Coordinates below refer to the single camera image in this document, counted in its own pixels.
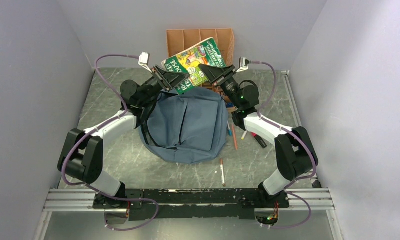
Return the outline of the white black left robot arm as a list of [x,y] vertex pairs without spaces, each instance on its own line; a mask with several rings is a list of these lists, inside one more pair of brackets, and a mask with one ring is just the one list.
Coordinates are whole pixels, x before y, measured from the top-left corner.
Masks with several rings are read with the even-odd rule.
[[85,130],[72,129],[65,138],[57,169],[62,180],[72,177],[106,195],[106,202],[119,208],[126,201],[125,186],[103,170],[103,148],[120,135],[145,123],[155,107],[157,97],[168,93],[189,75],[154,66],[143,84],[132,80],[121,83],[117,96],[121,108],[109,119]]

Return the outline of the green Treehouse book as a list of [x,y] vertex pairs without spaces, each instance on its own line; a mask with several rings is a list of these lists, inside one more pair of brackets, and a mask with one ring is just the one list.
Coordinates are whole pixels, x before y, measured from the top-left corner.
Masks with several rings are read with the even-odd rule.
[[162,67],[169,72],[189,74],[186,80],[183,80],[175,87],[176,93],[179,95],[207,82],[207,77],[199,69],[200,64],[218,68],[226,66],[220,50],[212,37],[161,62]]

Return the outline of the blue student backpack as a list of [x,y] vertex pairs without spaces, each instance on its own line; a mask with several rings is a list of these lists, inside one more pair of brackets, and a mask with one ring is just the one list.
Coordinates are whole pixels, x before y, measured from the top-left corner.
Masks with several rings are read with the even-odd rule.
[[197,164],[215,159],[226,143],[224,99],[203,87],[183,94],[161,92],[148,120],[138,127],[143,145],[166,162]]

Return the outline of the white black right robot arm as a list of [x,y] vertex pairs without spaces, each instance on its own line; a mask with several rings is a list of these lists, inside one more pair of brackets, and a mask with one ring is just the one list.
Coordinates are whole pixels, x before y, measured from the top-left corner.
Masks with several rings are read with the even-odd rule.
[[297,180],[311,178],[316,174],[318,158],[311,139],[304,127],[287,127],[265,117],[259,104],[259,89],[251,80],[237,83],[234,66],[215,67],[200,64],[199,69],[208,82],[218,86],[236,107],[232,120],[239,128],[255,133],[274,145],[277,169],[264,180],[259,188],[258,202],[270,207],[277,200],[277,194]]

